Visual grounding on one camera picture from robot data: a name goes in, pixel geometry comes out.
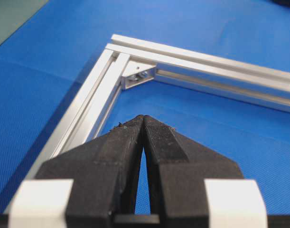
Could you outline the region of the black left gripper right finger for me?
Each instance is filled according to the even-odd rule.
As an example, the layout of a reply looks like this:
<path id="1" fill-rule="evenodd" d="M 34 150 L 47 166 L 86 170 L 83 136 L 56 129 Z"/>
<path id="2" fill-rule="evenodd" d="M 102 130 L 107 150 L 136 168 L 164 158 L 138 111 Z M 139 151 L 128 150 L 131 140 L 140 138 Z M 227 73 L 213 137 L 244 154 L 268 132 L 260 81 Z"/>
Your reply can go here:
<path id="1" fill-rule="evenodd" d="M 151 211 L 164 228 L 265 228 L 266 206 L 238 164 L 145 116 Z"/>

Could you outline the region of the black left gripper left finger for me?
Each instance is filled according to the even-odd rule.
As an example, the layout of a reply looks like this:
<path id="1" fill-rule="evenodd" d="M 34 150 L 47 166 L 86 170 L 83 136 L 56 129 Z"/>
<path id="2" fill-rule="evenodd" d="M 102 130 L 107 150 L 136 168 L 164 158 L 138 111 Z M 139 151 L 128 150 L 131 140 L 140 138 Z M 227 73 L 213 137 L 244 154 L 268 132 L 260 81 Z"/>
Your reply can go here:
<path id="1" fill-rule="evenodd" d="M 110 228 L 133 213 L 142 154 L 143 115 L 44 162 L 21 183 L 11 228 Z"/>

